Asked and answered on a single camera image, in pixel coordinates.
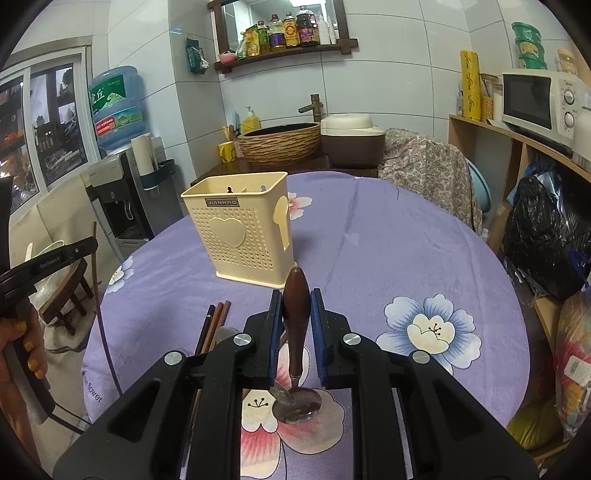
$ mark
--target green container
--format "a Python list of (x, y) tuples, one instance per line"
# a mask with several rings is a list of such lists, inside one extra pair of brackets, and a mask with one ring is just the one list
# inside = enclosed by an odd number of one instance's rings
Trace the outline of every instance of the green container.
[(528, 55), (537, 60), (544, 61), (545, 51), (541, 43), (536, 41), (515, 39), (515, 45), (517, 45), (520, 55)]
[(542, 40), (540, 31), (527, 23), (514, 22), (511, 24), (511, 28), (515, 32), (516, 40), (535, 41), (537, 43), (540, 43)]
[(522, 69), (548, 70), (544, 60), (536, 59), (529, 55), (519, 55), (519, 64)]

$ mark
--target yellow roll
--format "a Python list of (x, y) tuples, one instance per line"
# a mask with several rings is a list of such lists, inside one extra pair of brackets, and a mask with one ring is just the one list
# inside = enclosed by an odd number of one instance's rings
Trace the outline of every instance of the yellow roll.
[(480, 107), (480, 66), (475, 51), (462, 50), (462, 91), (464, 92), (464, 116), (478, 120), (482, 116)]

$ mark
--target mirror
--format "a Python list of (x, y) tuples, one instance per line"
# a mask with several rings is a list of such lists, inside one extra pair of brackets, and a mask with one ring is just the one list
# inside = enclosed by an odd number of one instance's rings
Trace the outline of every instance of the mirror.
[(232, 51), (238, 49), (242, 40), (242, 33), (249, 27), (263, 20), (268, 27), (271, 16), (277, 14), (280, 20), (284, 20), (289, 12), (296, 17), (303, 6), (314, 13), (316, 20), (321, 18), (326, 22), (332, 22), (336, 38), (339, 38), (339, 28), (336, 22), (336, 12), (332, 0), (238, 0), (224, 5), (223, 13), (226, 20), (226, 35), (228, 47)]

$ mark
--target pink flower print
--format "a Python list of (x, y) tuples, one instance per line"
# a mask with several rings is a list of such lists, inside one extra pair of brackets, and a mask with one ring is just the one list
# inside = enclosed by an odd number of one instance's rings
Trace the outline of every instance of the pink flower print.
[[(279, 352), (276, 377), (277, 383), (285, 388), (291, 387), (289, 358), (289, 346), (285, 344)], [(303, 366), (300, 384), (306, 380), (310, 368), (310, 354), (306, 349)], [(268, 391), (249, 392), (242, 401), (241, 476), (270, 477), (279, 465), (282, 442), (306, 455), (324, 452), (339, 442), (343, 436), (345, 410), (326, 390), (316, 391), (322, 398), (320, 411), (311, 420), (298, 425), (277, 421), (272, 412), (275, 400)]]
[(304, 215), (304, 207), (312, 204), (310, 197), (299, 197), (297, 193), (288, 193), (287, 198), (290, 201), (290, 220), (295, 220)]

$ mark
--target purple tablecloth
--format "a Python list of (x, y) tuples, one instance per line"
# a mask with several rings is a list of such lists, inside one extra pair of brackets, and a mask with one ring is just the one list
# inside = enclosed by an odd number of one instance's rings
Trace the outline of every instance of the purple tablecloth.
[[(454, 216), (382, 180), (306, 173), (288, 177), (288, 189), (295, 260), (310, 288), (321, 289), (326, 308), (383, 348), (431, 349), (506, 425), (524, 397), (530, 361), (518, 300), (485, 243)], [(190, 218), (134, 253), (114, 278), (102, 311), (124, 390), (164, 353), (194, 350), (210, 303), (231, 300), (226, 324), (242, 329), (271, 298), (269, 288), (217, 278)], [(313, 367), (305, 385), (319, 388), (310, 332), (306, 347)], [(117, 398), (96, 323), (82, 374), (86, 408), (96, 420)], [(252, 433), (243, 433), (243, 451), (250, 452), (243, 453), (243, 473), (283, 479), (287, 468), (293, 479), (352, 478), (350, 397), (332, 397), (319, 421), (339, 425), (334, 440), (318, 440), (322, 445), (314, 444), (321, 425), (286, 429), (262, 410), (246, 418), (253, 405), (245, 402), (242, 425)]]

